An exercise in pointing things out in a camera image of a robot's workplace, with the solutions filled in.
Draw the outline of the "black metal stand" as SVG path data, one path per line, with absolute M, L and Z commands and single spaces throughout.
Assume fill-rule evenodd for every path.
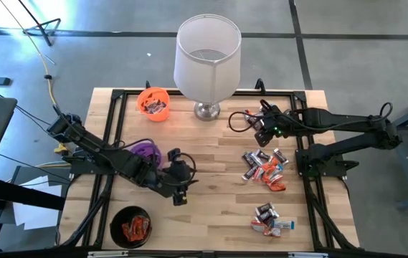
M 26 7 L 26 5 L 24 4 L 24 2 L 22 0 L 17 0 L 17 1 L 20 3 L 20 5 L 24 8 L 26 13 L 28 13 L 30 18 L 34 22 L 33 27 L 30 27 L 28 29 L 23 29 L 22 31 L 24 33 L 26 33 L 26 32 L 39 32 L 40 35 L 45 40 L 47 46 L 51 47 L 53 45 L 53 43 L 51 41 L 51 37 L 53 37 L 55 35 L 55 33 L 56 33 L 56 31 L 57 31 L 57 29 L 58 29 L 58 27 L 59 27 L 62 20 L 60 18 L 56 18 L 56 19 L 51 19 L 49 21 L 40 22 L 33 15 L 33 13 Z

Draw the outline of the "black crossbar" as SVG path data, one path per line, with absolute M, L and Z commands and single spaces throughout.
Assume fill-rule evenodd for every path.
M 63 210 L 65 199 L 31 188 L 14 185 L 0 180 L 0 201 L 8 201 L 47 209 Z

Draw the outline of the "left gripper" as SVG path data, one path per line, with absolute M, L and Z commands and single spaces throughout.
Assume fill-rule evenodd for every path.
M 194 182 L 194 168 L 185 161 L 172 161 L 168 168 L 157 170 L 153 190 L 164 197 L 172 197 L 174 206 L 188 203 L 186 191 Z

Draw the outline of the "white shade silver table lamp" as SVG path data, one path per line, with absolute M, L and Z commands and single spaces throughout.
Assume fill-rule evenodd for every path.
M 198 119 L 218 118 L 220 102 L 239 87 L 241 46 L 237 25 L 220 15 L 199 14 L 179 27 L 174 82 L 183 96 L 195 102 Z

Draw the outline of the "black aluminium table frame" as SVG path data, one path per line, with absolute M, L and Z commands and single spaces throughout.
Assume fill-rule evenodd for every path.
M 194 104 L 178 90 L 170 90 L 171 111 L 162 123 L 150 121 L 137 108 L 136 88 L 96 88 L 85 121 L 86 128 L 109 141 L 127 143 L 151 138 L 163 153 L 180 148 L 197 164 L 197 182 L 188 190 L 188 203 L 174 206 L 169 199 L 139 188 L 123 178 L 111 183 L 109 202 L 95 215 L 81 244 L 114 249 L 110 237 L 113 217 L 127 206 L 140 206 L 151 216 L 153 231 L 147 250 L 161 251 L 311 251 L 315 247 L 336 247 L 337 241 L 322 219 L 309 218 L 304 183 L 296 170 L 295 151 L 308 140 L 278 138 L 266 152 L 279 148 L 288 158 L 283 173 L 285 191 L 273 192 L 259 181 L 244 181 L 247 170 L 244 152 L 255 151 L 252 131 L 241 133 L 245 122 L 241 111 L 256 110 L 260 100 L 279 108 L 325 108 L 319 90 L 239 90 L 222 103 L 217 120 L 203 122 L 194 116 Z M 279 217 L 294 221 L 294 229 L 281 229 L 281 237 L 265 236 L 250 222 L 257 220 L 255 208 L 271 202 Z

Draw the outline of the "white paper sheets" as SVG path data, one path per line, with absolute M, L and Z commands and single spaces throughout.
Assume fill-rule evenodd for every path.
M 55 196 L 62 195 L 62 185 L 51 186 L 48 176 L 40 176 L 21 186 L 43 191 Z M 57 225 L 59 210 L 13 203 L 14 220 L 17 226 L 24 225 L 24 230 L 41 229 Z

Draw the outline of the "purple plastic bucket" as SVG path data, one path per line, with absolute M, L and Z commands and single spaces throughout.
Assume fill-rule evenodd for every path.
M 149 160 L 155 158 L 158 168 L 162 168 L 162 153 L 158 146 L 151 142 L 137 143 L 131 149 L 131 152 L 143 156 Z

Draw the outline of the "orange pumpkin bucket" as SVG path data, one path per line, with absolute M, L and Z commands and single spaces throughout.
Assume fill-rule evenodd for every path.
M 152 102 L 163 101 L 167 104 L 164 110 L 158 114 L 148 114 L 145 111 L 145 106 Z M 153 122 L 163 122 L 169 117 L 170 111 L 170 96 L 168 92 L 161 87 L 150 87 L 143 90 L 137 98 L 137 108 L 141 114 L 145 115 Z

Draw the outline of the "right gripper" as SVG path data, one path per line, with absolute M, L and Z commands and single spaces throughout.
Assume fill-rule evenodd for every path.
M 283 113 L 281 110 L 278 118 L 265 118 L 263 116 L 262 123 L 262 130 L 255 133 L 255 140 L 259 146 L 267 145 L 273 137 L 298 136 L 295 123 L 287 113 Z

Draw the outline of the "black plastic bucket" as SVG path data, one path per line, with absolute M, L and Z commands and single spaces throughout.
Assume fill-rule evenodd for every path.
M 129 222 L 131 224 L 133 217 L 135 216 L 145 216 L 150 219 L 150 226 L 146 238 L 142 242 L 128 242 L 126 237 L 123 235 L 121 225 Z M 110 223 L 110 236 L 115 244 L 124 249 L 136 249 L 142 247 L 150 237 L 152 232 L 152 222 L 147 211 L 139 206 L 127 206 L 121 209 L 114 217 Z

